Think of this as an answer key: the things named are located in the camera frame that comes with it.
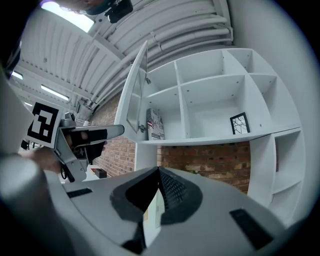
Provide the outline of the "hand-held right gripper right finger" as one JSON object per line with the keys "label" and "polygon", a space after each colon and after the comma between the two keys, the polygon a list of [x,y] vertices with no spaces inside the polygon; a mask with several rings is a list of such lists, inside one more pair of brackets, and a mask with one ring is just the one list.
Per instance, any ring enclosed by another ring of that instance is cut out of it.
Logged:
{"label": "hand-held right gripper right finger", "polygon": [[157,176],[165,211],[149,256],[251,256],[285,229],[229,184],[163,167]]}

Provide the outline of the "white wall shelf unit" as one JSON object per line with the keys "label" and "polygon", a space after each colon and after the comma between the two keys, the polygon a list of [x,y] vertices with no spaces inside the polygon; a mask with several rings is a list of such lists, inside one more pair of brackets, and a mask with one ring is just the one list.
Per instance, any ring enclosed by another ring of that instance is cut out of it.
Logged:
{"label": "white wall shelf unit", "polygon": [[[250,48],[209,50],[157,67],[147,78],[141,117],[155,110],[164,140],[145,134],[140,143],[249,142],[249,197],[291,225],[305,174],[304,138],[293,99],[266,60]],[[243,112],[250,133],[234,135],[230,118]]]}

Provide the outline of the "white cabinet glass door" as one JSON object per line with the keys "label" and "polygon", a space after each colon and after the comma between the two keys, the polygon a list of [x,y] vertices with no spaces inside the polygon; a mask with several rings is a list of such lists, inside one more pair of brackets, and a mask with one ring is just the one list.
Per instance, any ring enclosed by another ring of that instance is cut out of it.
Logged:
{"label": "white cabinet glass door", "polygon": [[143,91],[147,84],[148,42],[145,41],[140,48],[124,83],[117,111],[114,119],[115,125],[124,127],[123,136],[137,143],[143,140],[146,134],[140,131],[139,125],[146,126],[141,120],[143,105]]}

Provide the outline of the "person's left forearm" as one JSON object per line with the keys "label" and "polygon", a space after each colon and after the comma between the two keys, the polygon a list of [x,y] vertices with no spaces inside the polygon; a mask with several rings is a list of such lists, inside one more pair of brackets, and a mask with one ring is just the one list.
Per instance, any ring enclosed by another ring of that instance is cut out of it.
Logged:
{"label": "person's left forearm", "polygon": [[61,162],[50,148],[41,147],[18,153],[20,156],[34,161],[44,171],[61,173]]}

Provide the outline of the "white ceiling pipes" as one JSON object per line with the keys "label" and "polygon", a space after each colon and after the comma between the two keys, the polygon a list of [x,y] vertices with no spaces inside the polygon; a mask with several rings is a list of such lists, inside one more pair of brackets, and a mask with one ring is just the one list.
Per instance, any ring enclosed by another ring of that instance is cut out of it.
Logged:
{"label": "white ceiling pipes", "polygon": [[[213,5],[221,9],[222,15],[212,15],[210,18],[191,21],[169,28],[161,33],[151,32],[151,37],[145,41],[147,48],[151,50],[147,56],[154,57],[167,50],[174,51],[173,48],[181,46],[184,43],[190,43],[198,38],[226,36],[226,38],[215,39],[214,42],[224,43],[233,41],[233,32],[230,25],[230,13],[227,0],[213,0]],[[93,99],[90,100],[90,107],[92,109],[100,104],[100,102],[106,98],[107,94],[111,92],[113,89],[112,86],[115,84],[112,82],[112,79],[118,74],[118,72],[130,65],[130,61],[136,58],[141,48],[142,46],[139,45],[136,49],[125,56],[102,81],[97,92],[93,94]]]}

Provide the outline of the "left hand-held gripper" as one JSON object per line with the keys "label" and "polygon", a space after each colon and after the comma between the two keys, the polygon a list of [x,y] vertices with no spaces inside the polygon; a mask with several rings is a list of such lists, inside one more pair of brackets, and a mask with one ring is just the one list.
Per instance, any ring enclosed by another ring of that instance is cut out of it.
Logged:
{"label": "left hand-held gripper", "polygon": [[33,121],[26,139],[53,152],[62,178],[70,182],[84,181],[88,161],[100,157],[106,141],[125,131],[121,124],[76,127],[71,113],[48,101],[35,101],[31,112]]}

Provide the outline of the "black picture frame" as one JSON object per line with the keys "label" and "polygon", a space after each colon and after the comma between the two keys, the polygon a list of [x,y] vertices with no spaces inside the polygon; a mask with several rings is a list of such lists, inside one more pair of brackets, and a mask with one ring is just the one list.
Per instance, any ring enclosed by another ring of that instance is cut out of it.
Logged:
{"label": "black picture frame", "polygon": [[237,114],[230,118],[232,133],[234,135],[248,134],[251,132],[245,112]]}

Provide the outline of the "flag-patterned book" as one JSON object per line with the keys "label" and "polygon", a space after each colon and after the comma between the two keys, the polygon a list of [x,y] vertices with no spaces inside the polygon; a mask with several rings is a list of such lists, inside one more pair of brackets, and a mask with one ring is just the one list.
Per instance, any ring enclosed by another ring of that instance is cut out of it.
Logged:
{"label": "flag-patterned book", "polygon": [[165,139],[162,117],[152,108],[146,111],[146,122],[149,141]]}

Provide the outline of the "white side table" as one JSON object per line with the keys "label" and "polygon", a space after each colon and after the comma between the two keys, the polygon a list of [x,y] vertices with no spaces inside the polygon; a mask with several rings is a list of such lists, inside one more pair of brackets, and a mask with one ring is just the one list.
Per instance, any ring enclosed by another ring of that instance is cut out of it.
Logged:
{"label": "white side table", "polygon": [[86,171],[86,179],[84,180],[84,182],[94,181],[94,180],[99,180],[100,179],[95,174],[93,174],[91,172],[91,169],[103,169],[103,168],[99,167],[98,165],[88,165],[87,166],[87,171]]}

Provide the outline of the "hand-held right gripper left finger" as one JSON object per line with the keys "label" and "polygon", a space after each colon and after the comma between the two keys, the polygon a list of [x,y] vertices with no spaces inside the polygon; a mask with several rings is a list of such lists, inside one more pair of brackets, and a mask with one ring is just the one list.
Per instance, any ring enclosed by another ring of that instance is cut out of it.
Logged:
{"label": "hand-held right gripper left finger", "polygon": [[159,185],[158,167],[63,185],[76,256],[160,256],[160,232],[143,224]]}

